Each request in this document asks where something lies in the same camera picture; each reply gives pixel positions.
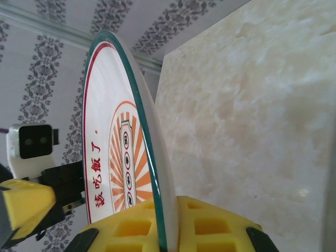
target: plate logo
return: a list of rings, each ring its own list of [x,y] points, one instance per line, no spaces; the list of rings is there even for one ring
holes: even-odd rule
[[[131,101],[120,103],[111,121],[109,174],[114,213],[153,197],[143,132]]]

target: damask wallpaper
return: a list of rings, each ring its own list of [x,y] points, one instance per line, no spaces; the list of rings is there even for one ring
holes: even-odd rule
[[[95,35],[102,29],[122,37],[129,48],[162,59],[248,0],[1,0]],[[0,15],[0,128],[41,122],[60,130],[57,165],[81,160],[81,109],[88,48],[76,47],[2,20]],[[143,72],[155,99],[157,75]],[[0,163],[7,165],[5,134]],[[85,206],[11,252],[63,251],[87,225]]]
[[[116,32],[133,50],[163,59],[249,0],[7,0],[88,34]]]

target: plate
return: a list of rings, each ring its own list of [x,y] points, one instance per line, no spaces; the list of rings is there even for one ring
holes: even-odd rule
[[[89,50],[82,137],[89,223],[153,197],[159,245],[176,250],[179,212],[154,103],[131,52],[108,31]]]

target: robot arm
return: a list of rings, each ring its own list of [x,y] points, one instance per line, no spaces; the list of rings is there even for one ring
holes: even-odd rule
[[[12,174],[0,169],[0,249],[8,249],[61,222],[85,203],[82,161],[55,167],[58,130],[45,124],[15,124],[7,134]]]

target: marble surface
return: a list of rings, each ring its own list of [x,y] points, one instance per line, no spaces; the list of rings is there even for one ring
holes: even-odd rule
[[[252,0],[164,58],[156,97],[175,187],[321,248],[336,112],[334,0]]]

